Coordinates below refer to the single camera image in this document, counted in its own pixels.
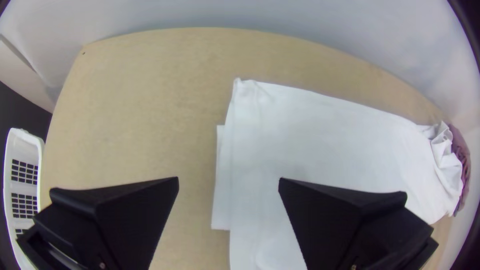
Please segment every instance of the pink fabric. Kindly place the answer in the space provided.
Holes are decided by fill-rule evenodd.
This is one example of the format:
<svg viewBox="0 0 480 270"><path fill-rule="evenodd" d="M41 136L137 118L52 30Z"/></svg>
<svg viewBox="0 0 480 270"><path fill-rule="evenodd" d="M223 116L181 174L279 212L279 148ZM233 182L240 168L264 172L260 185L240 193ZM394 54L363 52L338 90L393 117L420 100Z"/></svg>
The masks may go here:
<svg viewBox="0 0 480 270"><path fill-rule="evenodd" d="M451 133L453 134L453 140L451 142L451 151L455 153L456 157L460 160L462 171L461 171L461 181L463 182L463 190L461 192L460 200L456 206L456 210L453 213L454 216L462 210L465 206L465 200L469 194L469 180L470 180L470 171L471 171L471 162L470 162L470 151L467 146L467 143L464 140L464 137L456 127L452 124L448 125Z"/></svg>

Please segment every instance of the white backdrop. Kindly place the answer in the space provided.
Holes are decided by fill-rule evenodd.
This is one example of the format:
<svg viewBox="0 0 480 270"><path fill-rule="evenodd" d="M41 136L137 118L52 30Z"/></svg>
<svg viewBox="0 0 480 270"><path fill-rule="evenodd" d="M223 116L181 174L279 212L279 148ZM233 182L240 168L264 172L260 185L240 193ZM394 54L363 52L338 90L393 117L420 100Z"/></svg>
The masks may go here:
<svg viewBox="0 0 480 270"><path fill-rule="evenodd" d="M480 76L447 0L11 0L0 17L0 34L30 62L54 100L84 44L175 27L285 34L365 59L436 103L467 137L472 156L479 156ZM475 212L480 193L470 196L465 213ZM472 220L472 214L455 218L444 269Z"/></svg>

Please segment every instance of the wooden table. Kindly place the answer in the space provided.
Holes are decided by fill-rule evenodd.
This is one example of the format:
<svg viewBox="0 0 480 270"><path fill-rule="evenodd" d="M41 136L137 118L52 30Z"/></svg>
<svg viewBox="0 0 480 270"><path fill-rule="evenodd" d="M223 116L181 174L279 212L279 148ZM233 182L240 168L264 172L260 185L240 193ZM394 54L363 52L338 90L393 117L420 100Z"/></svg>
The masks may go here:
<svg viewBox="0 0 480 270"><path fill-rule="evenodd" d="M226 270L229 234L211 230L216 125L234 78L312 90L408 118L445 119L411 86L321 44L251 30L179 28L86 45L55 107L41 170L41 206L52 187L90 189L178 176L180 192L151 269ZM450 218L435 224L440 243Z"/></svg>

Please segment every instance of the laundry basket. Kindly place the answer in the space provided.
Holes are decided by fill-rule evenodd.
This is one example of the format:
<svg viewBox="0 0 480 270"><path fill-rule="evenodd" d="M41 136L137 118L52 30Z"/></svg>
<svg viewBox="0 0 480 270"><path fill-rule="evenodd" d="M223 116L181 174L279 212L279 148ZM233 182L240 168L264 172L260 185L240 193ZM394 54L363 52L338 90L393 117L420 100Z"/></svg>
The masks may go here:
<svg viewBox="0 0 480 270"><path fill-rule="evenodd" d="M33 216L40 211L40 170L44 141L27 131L11 128L3 161L3 207L10 242L22 270L34 270L24 255L17 237L34 225Z"/></svg>

